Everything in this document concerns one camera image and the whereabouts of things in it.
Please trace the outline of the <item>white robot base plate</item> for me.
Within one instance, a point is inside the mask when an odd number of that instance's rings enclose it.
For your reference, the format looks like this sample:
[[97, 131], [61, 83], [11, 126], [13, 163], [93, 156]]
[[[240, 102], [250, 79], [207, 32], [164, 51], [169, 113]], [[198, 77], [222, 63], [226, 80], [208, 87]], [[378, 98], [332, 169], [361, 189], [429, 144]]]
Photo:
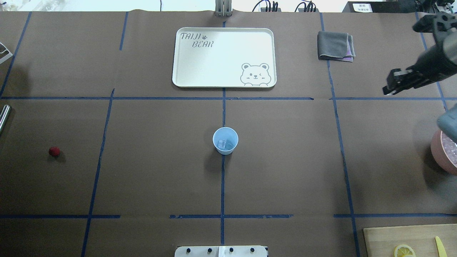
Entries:
[[267, 246], [234, 245], [234, 246], [180, 246], [175, 257], [268, 257]]

